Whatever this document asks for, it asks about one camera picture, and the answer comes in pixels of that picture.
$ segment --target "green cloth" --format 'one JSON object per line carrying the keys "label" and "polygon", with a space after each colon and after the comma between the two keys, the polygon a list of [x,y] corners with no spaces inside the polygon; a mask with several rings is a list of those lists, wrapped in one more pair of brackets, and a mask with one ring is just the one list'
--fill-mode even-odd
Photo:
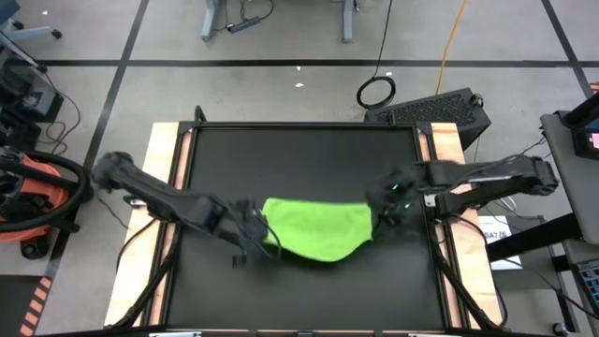
{"label": "green cloth", "polygon": [[[262,213],[284,249],[317,261],[341,260],[372,239],[366,203],[269,198]],[[265,243],[277,244],[271,233]]]}

